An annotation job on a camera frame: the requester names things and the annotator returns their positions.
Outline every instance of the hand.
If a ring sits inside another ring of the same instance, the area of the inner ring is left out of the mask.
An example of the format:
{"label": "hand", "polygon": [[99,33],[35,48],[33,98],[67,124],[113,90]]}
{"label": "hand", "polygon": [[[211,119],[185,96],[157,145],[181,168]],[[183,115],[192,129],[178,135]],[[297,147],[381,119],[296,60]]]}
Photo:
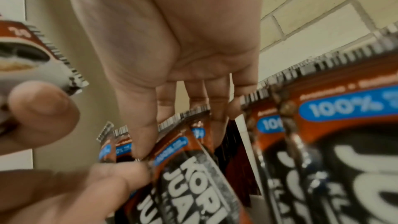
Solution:
{"label": "hand", "polygon": [[[176,81],[191,106],[209,102],[215,145],[238,97],[257,88],[261,0],[72,0],[113,85],[142,158],[157,120],[174,114]],[[235,99],[229,102],[229,75]]]}
{"label": "hand", "polygon": [[[0,137],[0,155],[52,143],[72,131],[79,119],[72,100],[50,84],[23,83],[13,89],[8,104],[20,124]],[[137,162],[96,164],[70,173],[0,172],[0,223],[102,224],[149,179],[146,165]]]}

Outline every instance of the fingernail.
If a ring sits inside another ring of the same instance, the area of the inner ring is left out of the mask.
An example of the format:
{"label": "fingernail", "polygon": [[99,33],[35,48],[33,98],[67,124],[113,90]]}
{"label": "fingernail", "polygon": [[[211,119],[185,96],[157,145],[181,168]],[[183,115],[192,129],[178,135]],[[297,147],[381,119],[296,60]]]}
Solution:
{"label": "fingernail", "polygon": [[69,106],[69,99],[64,94],[44,88],[36,90],[26,102],[30,110],[46,116],[62,114]]}

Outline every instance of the sticker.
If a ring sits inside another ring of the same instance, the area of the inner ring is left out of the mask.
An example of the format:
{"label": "sticker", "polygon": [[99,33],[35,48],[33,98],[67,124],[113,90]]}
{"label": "sticker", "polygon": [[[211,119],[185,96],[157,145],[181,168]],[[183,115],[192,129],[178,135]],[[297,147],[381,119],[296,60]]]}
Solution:
{"label": "sticker", "polygon": [[116,147],[116,156],[131,152],[131,143]]}
{"label": "sticker", "polygon": [[173,155],[176,151],[180,150],[182,147],[188,144],[188,138],[186,136],[182,136],[172,142],[166,149],[164,149],[158,156],[156,156],[154,165],[158,166],[165,159]]}
{"label": "sticker", "polygon": [[398,114],[398,85],[306,102],[299,114],[313,122]]}
{"label": "sticker", "polygon": [[98,159],[101,160],[103,159],[103,157],[105,157],[106,155],[108,155],[109,153],[111,153],[112,147],[110,144],[107,144],[104,146],[104,148],[102,148],[102,150],[99,152],[99,157]]}
{"label": "sticker", "polygon": [[279,115],[260,118],[257,122],[257,129],[264,134],[284,132]]}
{"label": "sticker", "polygon": [[193,128],[192,133],[194,134],[196,139],[201,139],[204,138],[204,136],[206,135],[206,130],[203,128]]}

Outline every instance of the coffee cup image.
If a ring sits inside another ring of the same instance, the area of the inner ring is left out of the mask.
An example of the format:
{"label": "coffee cup image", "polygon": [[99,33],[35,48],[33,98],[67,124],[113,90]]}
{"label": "coffee cup image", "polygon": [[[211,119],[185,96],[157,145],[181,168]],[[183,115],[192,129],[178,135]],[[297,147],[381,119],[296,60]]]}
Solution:
{"label": "coffee cup image", "polygon": [[72,75],[47,48],[21,38],[0,37],[0,95],[7,96],[13,87],[28,80],[66,90]]}

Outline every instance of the finger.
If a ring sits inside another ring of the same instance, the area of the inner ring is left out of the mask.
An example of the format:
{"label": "finger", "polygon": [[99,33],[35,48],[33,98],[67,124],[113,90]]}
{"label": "finger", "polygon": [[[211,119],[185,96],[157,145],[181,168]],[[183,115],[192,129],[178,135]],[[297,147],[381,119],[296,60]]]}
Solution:
{"label": "finger", "polygon": [[214,147],[221,145],[228,122],[226,109],[229,102],[229,76],[206,80],[207,95],[211,109],[211,135]]}
{"label": "finger", "polygon": [[156,88],[156,97],[158,99],[158,123],[165,121],[175,114],[175,92],[177,82],[166,82]]}
{"label": "finger", "polygon": [[209,102],[203,80],[185,81],[185,89],[189,97],[189,108],[200,107]]}
{"label": "finger", "polygon": [[131,139],[134,157],[143,159],[152,150],[158,136],[157,99],[154,88],[116,89],[119,110]]}
{"label": "finger", "polygon": [[117,210],[131,190],[121,177],[107,178],[89,187],[42,200],[0,216],[5,224],[99,223]]}
{"label": "finger", "polygon": [[129,190],[150,182],[146,163],[95,164],[89,170],[54,173],[49,170],[14,170],[0,173],[0,212],[29,205],[112,177],[126,180]]}
{"label": "finger", "polygon": [[49,83],[29,81],[18,85],[8,97],[8,106],[20,124],[0,138],[0,155],[57,141],[79,121],[75,103]]}
{"label": "finger", "polygon": [[240,108],[240,97],[248,95],[257,89],[258,83],[258,56],[254,58],[248,67],[232,73],[234,85],[233,100],[228,105],[227,115],[230,119],[237,118],[242,110]]}

